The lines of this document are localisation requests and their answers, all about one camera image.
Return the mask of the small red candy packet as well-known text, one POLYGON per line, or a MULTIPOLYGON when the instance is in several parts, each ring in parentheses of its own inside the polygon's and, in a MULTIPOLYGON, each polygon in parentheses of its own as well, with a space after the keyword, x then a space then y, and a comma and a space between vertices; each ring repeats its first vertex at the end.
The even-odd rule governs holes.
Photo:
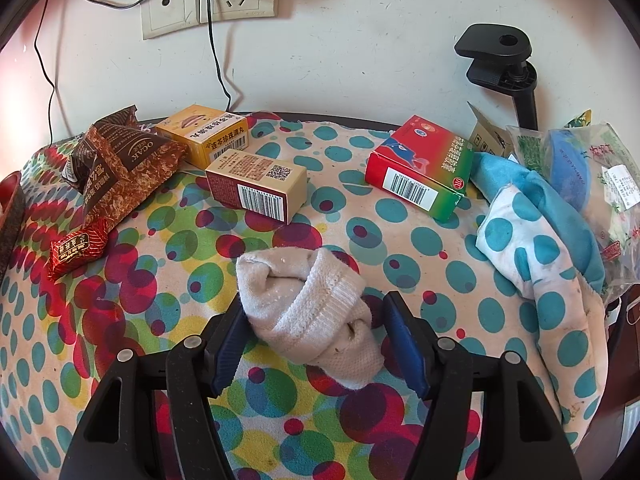
POLYGON ((80 266, 101 258, 109 232, 107 220, 99 218, 52 242, 47 263, 50 280, 56 281, 80 266))

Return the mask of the white sock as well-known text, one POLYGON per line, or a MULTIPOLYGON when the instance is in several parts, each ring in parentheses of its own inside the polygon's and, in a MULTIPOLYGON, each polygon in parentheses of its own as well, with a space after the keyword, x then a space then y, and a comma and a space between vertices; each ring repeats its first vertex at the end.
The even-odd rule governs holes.
POLYGON ((329 249, 247 252, 235 273, 254 333, 280 356, 319 367, 349 389, 369 385, 381 370, 372 313, 362 300, 366 281, 329 249))

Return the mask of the brown coffee snack bag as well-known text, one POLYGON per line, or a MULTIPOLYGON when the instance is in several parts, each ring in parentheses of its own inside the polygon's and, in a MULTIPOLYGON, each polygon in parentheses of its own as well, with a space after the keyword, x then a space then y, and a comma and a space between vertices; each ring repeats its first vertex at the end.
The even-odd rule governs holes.
POLYGON ((62 178, 82 195, 84 225, 122 222, 168 180, 186 146, 141 128, 130 105, 94 122, 67 157, 62 178))

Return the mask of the beige red medicine box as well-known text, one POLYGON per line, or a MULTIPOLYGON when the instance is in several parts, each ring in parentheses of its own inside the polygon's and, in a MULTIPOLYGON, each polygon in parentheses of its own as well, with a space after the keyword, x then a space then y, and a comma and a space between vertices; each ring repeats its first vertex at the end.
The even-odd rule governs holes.
POLYGON ((213 198, 289 224, 307 199, 307 169, 229 148, 206 169, 213 198))

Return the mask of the yellow medicine box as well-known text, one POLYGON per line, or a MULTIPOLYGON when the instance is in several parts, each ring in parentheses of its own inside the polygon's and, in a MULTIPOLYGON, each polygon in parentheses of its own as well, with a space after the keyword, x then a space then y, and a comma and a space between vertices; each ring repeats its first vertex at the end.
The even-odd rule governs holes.
POLYGON ((247 118, 193 104, 161 120, 154 130, 186 147, 186 161, 206 169, 229 148, 245 150, 250 143, 247 118))

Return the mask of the polka dot bed sheet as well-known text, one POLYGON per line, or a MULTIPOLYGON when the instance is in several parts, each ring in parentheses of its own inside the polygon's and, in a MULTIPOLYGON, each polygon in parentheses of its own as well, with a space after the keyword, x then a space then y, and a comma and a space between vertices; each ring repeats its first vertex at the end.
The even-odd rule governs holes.
POLYGON ((213 418, 240 478, 399 479, 427 406, 382 325, 396 290, 436 334, 480 356, 518 353, 577 448, 608 374, 602 262, 580 214, 538 174, 479 154, 475 200, 446 220, 416 187, 368 184, 385 131, 256 115, 250 156, 307 173, 291 222, 230 208, 200 170, 177 171, 110 233, 104 254, 51 278, 52 245, 80 229, 77 140, 25 165, 25 214, 1 281, 1 426, 56 478, 119 353, 171 349, 236 294, 258 330, 213 418))

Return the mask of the red round metal tray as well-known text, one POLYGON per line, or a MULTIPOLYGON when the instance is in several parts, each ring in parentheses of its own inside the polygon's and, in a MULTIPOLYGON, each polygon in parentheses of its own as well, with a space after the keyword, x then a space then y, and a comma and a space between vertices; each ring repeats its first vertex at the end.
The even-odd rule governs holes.
POLYGON ((21 178, 21 171, 14 171, 6 176, 0 185, 0 281, 6 274, 17 235, 23 223, 25 195, 21 178))

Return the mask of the blue cloth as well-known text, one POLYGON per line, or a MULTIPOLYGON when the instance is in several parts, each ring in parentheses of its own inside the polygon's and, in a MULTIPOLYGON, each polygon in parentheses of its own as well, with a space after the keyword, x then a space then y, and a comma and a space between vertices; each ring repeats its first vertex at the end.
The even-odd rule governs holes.
POLYGON ((595 292, 603 292, 605 270, 596 238, 588 223, 538 172, 512 160, 476 152, 471 182, 492 203, 499 192, 513 184, 546 218, 570 253, 574 267, 595 292))

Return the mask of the clear bag with blue item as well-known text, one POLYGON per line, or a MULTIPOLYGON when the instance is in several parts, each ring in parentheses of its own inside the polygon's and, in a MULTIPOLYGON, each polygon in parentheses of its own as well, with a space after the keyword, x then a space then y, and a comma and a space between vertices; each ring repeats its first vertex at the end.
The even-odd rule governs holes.
POLYGON ((586 220, 604 265, 603 299, 639 283, 639 167, 607 122, 546 132, 510 126, 515 156, 586 220))

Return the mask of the red green medicine box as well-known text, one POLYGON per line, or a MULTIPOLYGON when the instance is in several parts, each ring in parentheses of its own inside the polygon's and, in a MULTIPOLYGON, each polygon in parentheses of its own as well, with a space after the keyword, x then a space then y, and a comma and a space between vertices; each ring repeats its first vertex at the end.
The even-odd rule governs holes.
POLYGON ((469 140, 414 115, 371 152, 366 182, 446 222, 466 196, 473 156, 469 140))

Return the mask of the small cardboard box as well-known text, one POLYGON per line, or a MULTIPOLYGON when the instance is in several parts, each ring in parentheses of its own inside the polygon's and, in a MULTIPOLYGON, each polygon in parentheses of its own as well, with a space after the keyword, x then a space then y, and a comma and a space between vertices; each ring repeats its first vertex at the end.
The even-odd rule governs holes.
POLYGON ((476 106, 469 103, 476 123, 470 135, 470 142, 477 152, 485 152, 508 158, 514 153, 514 146, 508 130, 493 124, 476 106))

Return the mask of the black clamp mount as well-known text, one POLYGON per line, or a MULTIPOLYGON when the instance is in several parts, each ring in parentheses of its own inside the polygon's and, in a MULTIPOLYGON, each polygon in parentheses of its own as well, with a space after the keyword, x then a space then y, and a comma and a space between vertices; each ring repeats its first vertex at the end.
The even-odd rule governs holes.
POLYGON ((535 100, 537 71, 529 63, 533 48, 521 29, 500 24, 472 24, 454 45, 457 55, 469 58, 466 78, 486 90, 510 96, 518 125, 538 129, 535 100))

